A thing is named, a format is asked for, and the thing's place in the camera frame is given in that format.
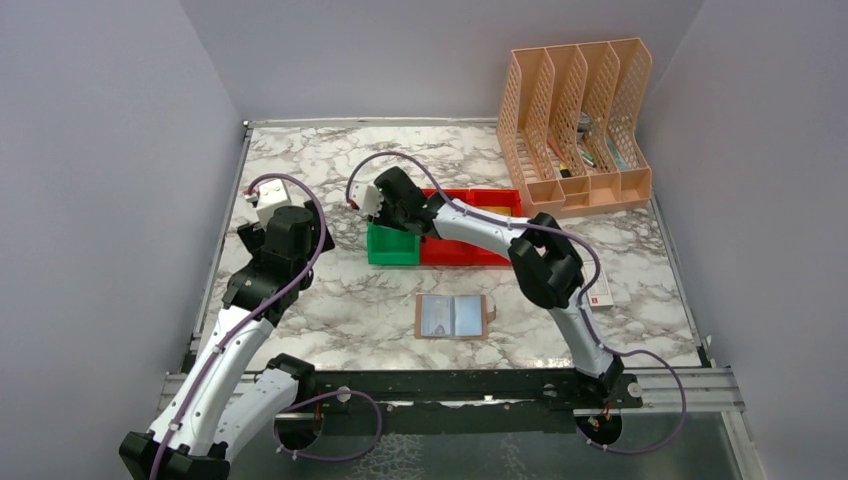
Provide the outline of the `red plastic bin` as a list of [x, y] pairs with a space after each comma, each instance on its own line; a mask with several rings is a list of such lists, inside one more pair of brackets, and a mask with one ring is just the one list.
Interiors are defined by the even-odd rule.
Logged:
[[[512, 217], [522, 216], [520, 194], [515, 189], [470, 189], [467, 203], [482, 209], [485, 206], [509, 207]], [[479, 247], [470, 247], [471, 263], [474, 266], [505, 266], [507, 259]]]
[[[477, 206], [472, 189], [447, 189], [445, 192], [455, 200]], [[423, 193], [430, 196], [436, 193], [433, 188], [424, 188]], [[423, 266], [482, 266], [478, 248], [467, 243], [423, 236], [420, 238], [419, 263]]]

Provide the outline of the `tan leather card holder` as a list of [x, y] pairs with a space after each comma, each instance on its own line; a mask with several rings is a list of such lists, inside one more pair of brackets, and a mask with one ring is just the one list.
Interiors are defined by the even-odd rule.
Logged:
[[427, 295], [416, 296], [415, 331], [416, 339], [435, 340], [482, 340], [488, 337], [489, 324], [497, 318], [497, 307], [486, 295], [435, 295], [453, 300], [453, 334], [449, 337], [425, 337], [421, 334], [421, 304]]

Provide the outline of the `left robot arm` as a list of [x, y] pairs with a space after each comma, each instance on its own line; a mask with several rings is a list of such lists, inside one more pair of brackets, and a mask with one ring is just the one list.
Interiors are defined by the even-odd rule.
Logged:
[[283, 314], [310, 288], [318, 256], [334, 247], [323, 209], [313, 201], [268, 207], [263, 220], [237, 233], [251, 258], [229, 278], [208, 343], [148, 430], [128, 433], [119, 447], [134, 479], [226, 479], [273, 414], [313, 401], [314, 368], [291, 357], [266, 368], [252, 391], [231, 396]]

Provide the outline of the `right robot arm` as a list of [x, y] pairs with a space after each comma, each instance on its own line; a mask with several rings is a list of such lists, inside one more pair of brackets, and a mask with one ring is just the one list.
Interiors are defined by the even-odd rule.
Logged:
[[504, 216], [442, 191], [427, 195], [398, 167], [353, 186], [348, 201], [388, 228], [463, 242], [508, 260], [521, 293], [550, 314], [566, 341], [579, 398], [600, 407], [616, 395], [622, 360], [597, 330], [582, 258], [553, 217]]

